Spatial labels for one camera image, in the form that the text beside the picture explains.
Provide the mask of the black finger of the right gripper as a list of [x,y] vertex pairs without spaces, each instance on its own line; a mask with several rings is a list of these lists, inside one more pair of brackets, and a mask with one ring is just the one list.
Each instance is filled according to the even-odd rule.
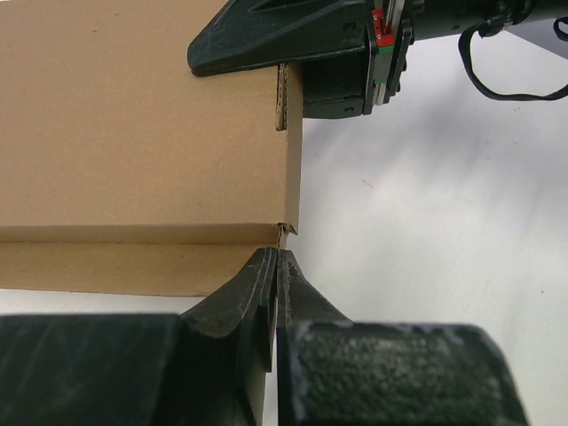
[[367,48],[369,1],[227,2],[187,48],[197,76],[328,59]]

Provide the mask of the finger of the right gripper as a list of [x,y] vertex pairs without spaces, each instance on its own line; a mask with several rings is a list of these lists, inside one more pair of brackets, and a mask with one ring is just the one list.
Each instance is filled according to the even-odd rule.
[[340,120],[371,114],[371,51],[304,62],[304,118]]

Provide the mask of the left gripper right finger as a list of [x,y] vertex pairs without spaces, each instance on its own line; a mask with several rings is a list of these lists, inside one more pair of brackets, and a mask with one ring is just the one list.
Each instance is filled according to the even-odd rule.
[[355,322],[278,255],[281,425],[525,425],[507,361],[481,328]]

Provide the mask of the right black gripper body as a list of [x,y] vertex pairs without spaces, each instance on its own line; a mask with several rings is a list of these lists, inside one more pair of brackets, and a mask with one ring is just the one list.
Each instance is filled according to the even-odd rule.
[[412,1],[368,1],[368,66],[363,113],[386,105],[400,91],[406,54],[414,42]]

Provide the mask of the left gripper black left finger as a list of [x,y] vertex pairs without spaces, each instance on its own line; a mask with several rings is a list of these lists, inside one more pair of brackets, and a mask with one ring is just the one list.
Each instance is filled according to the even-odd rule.
[[190,310],[1,319],[4,425],[258,425],[276,252]]

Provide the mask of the brown cardboard box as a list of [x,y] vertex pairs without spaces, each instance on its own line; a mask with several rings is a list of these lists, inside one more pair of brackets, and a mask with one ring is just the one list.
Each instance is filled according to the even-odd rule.
[[1,285],[205,296],[299,216],[297,67],[197,77],[218,1],[1,4]]

